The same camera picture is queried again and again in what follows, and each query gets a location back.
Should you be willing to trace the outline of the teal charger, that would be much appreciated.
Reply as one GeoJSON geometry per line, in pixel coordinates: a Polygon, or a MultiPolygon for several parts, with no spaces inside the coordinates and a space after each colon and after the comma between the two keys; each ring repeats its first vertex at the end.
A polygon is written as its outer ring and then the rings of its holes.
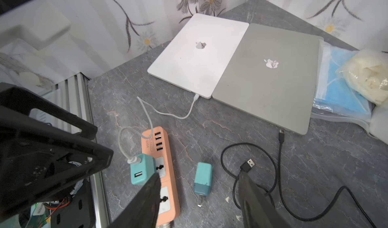
{"type": "Polygon", "coordinates": [[[198,162],[193,192],[198,197],[198,207],[202,207],[204,199],[210,194],[213,167],[209,163],[198,162]]]}
{"type": "Polygon", "coordinates": [[[140,154],[135,164],[130,164],[131,183],[133,185],[144,185],[156,172],[155,159],[147,154],[140,154]]]}

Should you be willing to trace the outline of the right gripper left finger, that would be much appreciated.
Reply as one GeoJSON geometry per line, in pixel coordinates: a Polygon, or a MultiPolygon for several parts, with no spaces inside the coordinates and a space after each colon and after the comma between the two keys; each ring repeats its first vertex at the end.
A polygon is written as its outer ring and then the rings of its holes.
{"type": "Polygon", "coordinates": [[[160,207],[161,180],[153,174],[110,224],[111,228],[155,228],[160,207]]]}

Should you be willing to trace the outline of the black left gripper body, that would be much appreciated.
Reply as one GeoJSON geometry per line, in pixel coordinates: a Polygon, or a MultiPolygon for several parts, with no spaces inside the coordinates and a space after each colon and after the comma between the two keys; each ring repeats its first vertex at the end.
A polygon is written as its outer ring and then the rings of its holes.
{"type": "Polygon", "coordinates": [[[1,221],[62,200],[107,168],[114,152],[94,141],[97,131],[35,93],[1,83],[1,221]]]}

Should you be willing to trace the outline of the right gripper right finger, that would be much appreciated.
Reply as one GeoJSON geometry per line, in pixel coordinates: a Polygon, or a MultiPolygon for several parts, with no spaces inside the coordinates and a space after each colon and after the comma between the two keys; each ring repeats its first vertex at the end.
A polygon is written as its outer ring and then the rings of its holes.
{"type": "Polygon", "coordinates": [[[245,228],[289,228],[246,172],[239,179],[239,203],[245,228]]]}

